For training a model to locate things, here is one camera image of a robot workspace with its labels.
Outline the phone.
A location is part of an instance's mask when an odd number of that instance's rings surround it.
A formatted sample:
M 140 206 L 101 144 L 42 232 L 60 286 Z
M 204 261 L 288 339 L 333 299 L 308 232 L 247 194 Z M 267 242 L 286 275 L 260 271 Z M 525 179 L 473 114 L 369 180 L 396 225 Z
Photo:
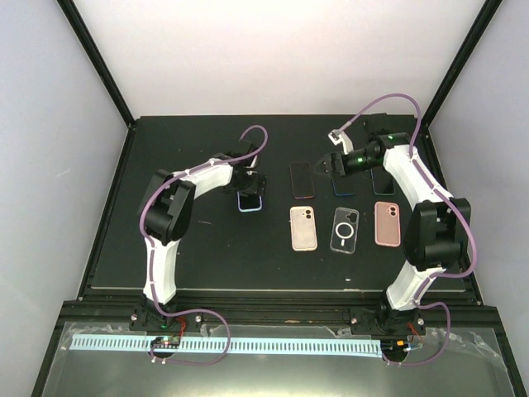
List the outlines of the phone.
M 294 251 L 315 251 L 317 229 L 314 209 L 310 206 L 294 206 L 289 209 L 291 243 Z
M 263 199 L 258 194 L 237 193 L 237 207 L 241 213 L 259 212 L 263 208 Z
M 352 208 L 336 208 L 331 228 L 330 248 L 352 255 L 356 251 L 360 213 Z

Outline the blue smartphone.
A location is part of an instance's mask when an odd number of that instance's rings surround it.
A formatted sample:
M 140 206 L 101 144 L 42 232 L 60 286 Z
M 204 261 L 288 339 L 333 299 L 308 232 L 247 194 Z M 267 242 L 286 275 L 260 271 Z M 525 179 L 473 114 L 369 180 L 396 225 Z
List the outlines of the blue smartphone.
M 350 197 L 356 193 L 354 182 L 351 178 L 334 175 L 331 177 L 331 183 L 336 197 Z

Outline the magenta smartphone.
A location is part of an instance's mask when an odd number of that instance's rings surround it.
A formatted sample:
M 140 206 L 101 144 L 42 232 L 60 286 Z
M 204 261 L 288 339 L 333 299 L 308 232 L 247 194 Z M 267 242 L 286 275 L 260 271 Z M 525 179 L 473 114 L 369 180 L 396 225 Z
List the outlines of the magenta smartphone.
M 306 161 L 289 165 L 290 178 L 295 199 L 311 199 L 315 196 L 312 167 Z

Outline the black smartphone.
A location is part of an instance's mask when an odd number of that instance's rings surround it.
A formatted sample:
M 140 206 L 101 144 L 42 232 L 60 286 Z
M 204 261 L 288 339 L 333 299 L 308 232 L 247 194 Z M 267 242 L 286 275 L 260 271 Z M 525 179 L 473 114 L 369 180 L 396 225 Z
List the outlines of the black smartphone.
M 371 170 L 372 187 L 374 194 L 394 195 L 395 187 L 392 175 L 383 167 L 376 167 Z

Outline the pink phone case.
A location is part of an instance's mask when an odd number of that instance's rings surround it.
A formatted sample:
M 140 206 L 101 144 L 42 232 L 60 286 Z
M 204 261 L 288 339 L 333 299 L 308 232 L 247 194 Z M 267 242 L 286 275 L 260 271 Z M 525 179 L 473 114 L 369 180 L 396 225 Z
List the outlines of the pink phone case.
M 374 241 L 379 246 L 400 246 L 400 210 L 397 204 L 381 201 L 375 203 Z

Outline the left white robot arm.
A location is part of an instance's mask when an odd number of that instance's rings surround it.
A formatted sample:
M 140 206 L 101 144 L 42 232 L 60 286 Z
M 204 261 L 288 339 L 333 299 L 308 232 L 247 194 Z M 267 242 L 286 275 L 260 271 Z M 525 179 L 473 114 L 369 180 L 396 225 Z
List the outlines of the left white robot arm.
M 243 142 L 246 152 L 217 154 L 191 169 L 158 170 L 145 192 L 139 229 L 146 247 L 143 288 L 150 307 L 148 319 L 159 330 L 172 328 L 178 311 L 169 304 L 176 296 L 179 244 L 189 229 L 194 201 L 215 189 L 262 195 L 265 177 L 255 170 L 263 146 Z

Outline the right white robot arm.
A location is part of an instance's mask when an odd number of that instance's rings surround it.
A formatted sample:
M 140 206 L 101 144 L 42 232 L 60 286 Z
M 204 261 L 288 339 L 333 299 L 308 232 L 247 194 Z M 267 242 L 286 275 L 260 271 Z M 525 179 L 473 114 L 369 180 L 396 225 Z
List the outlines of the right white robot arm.
M 341 151 L 324 155 L 319 164 L 330 176 L 346 177 L 357 172 L 384 168 L 397 183 L 412 215 L 404 234 L 405 262 L 395 281 L 385 291 L 387 305 L 378 309 L 378 328 L 394 333 L 406 322 L 404 311 L 413 310 L 437 279 L 462 279 L 471 274 L 451 272 L 470 248 L 471 207 L 465 198 L 455 198 L 423 163 L 415 137 L 405 132 L 375 134 L 356 149 L 347 136 L 347 122 L 329 132 L 330 141 Z

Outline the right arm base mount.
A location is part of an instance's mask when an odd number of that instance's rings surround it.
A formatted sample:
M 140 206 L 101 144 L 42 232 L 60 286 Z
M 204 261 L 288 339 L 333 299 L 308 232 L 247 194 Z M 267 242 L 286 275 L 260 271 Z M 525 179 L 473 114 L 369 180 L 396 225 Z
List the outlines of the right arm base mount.
M 387 305 L 377 307 L 354 307 L 349 311 L 350 328 L 353 333 L 372 337 L 405 337 L 415 332 L 423 336 L 426 331 L 419 323 L 417 309 L 397 311 Z

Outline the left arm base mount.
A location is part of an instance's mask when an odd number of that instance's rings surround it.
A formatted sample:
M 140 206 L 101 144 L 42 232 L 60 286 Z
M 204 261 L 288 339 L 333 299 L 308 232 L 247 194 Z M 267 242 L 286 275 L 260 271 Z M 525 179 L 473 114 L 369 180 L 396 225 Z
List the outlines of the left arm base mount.
M 147 333 L 182 333 L 191 326 L 196 317 L 202 320 L 200 313 L 166 317 L 153 308 L 136 306 L 131 313 L 129 329 L 132 331 L 145 331 Z

